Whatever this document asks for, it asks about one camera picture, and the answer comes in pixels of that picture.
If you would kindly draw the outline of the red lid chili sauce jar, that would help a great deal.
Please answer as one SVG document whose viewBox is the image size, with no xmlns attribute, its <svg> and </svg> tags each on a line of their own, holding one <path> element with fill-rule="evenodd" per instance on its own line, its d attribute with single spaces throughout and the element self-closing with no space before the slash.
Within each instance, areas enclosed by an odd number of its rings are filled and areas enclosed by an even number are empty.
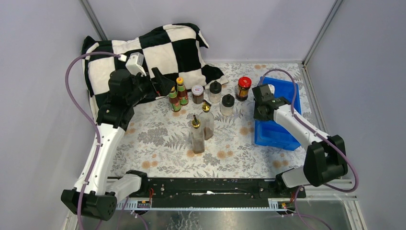
<svg viewBox="0 0 406 230">
<path fill-rule="evenodd" d="M 252 81 L 249 77 L 243 76 L 238 79 L 236 98 L 239 101 L 245 101 L 248 98 L 248 92 L 250 90 Z"/>
</svg>

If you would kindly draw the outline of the blue plastic divided bin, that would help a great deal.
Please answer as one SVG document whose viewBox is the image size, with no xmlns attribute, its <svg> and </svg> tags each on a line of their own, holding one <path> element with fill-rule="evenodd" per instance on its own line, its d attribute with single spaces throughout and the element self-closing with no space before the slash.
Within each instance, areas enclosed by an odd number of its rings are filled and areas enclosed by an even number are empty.
<svg viewBox="0 0 406 230">
<path fill-rule="evenodd" d="M 293 88 L 290 80 L 278 80 L 271 77 L 265 77 L 260 84 L 271 84 L 275 87 L 274 95 L 284 97 L 288 101 L 294 99 L 294 108 L 298 113 L 302 113 L 300 105 L 299 86 Z M 261 146 L 271 146 L 284 150 L 296 150 L 300 143 L 281 125 L 274 121 L 255 121 L 254 142 Z"/>
</svg>

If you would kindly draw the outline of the white lid brown sauce jar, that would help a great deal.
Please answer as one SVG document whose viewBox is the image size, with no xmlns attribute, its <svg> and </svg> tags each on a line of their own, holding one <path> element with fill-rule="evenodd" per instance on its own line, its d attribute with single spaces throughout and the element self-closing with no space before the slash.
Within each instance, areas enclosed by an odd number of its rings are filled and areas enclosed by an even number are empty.
<svg viewBox="0 0 406 230">
<path fill-rule="evenodd" d="M 192 101 L 195 104 L 201 104 L 204 100 L 204 88 L 201 85 L 194 85 L 191 89 Z"/>
</svg>

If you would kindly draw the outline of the black lid shaker jar front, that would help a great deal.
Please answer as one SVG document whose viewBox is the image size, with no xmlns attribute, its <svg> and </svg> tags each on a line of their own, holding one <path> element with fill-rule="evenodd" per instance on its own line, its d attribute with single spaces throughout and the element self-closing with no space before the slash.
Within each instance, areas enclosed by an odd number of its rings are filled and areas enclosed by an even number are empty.
<svg viewBox="0 0 406 230">
<path fill-rule="evenodd" d="M 235 98 L 231 94 L 224 95 L 221 100 L 220 112 L 223 116 L 231 116 L 234 110 Z"/>
</svg>

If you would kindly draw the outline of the black lid shaker jar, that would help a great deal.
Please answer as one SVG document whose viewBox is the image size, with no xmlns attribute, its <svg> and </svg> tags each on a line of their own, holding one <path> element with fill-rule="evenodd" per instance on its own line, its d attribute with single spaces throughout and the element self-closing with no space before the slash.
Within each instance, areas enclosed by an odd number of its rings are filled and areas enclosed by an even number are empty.
<svg viewBox="0 0 406 230">
<path fill-rule="evenodd" d="M 211 103 L 219 103 L 221 99 L 222 85 L 218 81 L 214 81 L 209 86 L 209 100 Z"/>
<path fill-rule="evenodd" d="M 231 94 L 224 95 L 221 100 L 220 112 L 223 116 L 231 116 L 234 110 L 235 98 Z"/>
</svg>

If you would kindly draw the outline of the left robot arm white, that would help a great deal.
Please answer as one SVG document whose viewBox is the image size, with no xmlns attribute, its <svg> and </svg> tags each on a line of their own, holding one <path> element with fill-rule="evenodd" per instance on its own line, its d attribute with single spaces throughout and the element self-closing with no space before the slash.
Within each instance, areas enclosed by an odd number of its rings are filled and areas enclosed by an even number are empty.
<svg viewBox="0 0 406 230">
<path fill-rule="evenodd" d="M 107 184 L 107 179 L 134 107 L 145 98 L 167 96 L 175 86 L 157 67 L 152 68 L 152 73 L 150 77 L 118 69 L 110 74 L 110 89 L 94 121 L 96 136 L 84 169 L 74 187 L 61 194 L 62 203 L 73 214 L 108 221 L 119 201 L 132 193 L 137 197 L 147 194 L 149 185 L 144 172 L 130 170 L 112 184 Z"/>
</svg>

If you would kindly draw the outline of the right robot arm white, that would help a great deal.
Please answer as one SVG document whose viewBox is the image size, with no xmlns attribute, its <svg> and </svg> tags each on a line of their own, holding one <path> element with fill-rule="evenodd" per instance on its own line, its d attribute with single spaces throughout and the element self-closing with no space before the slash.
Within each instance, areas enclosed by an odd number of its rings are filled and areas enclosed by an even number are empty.
<svg viewBox="0 0 406 230">
<path fill-rule="evenodd" d="M 255 101 L 254 119 L 274 121 L 286 129 L 306 151 L 302 167 L 275 177 L 275 193 L 287 197 L 293 189 L 310 184 L 320 186 L 348 173 L 344 140 L 318 130 L 305 120 L 284 97 L 275 97 L 274 87 L 262 84 L 252 89 Z"/>
</svg>

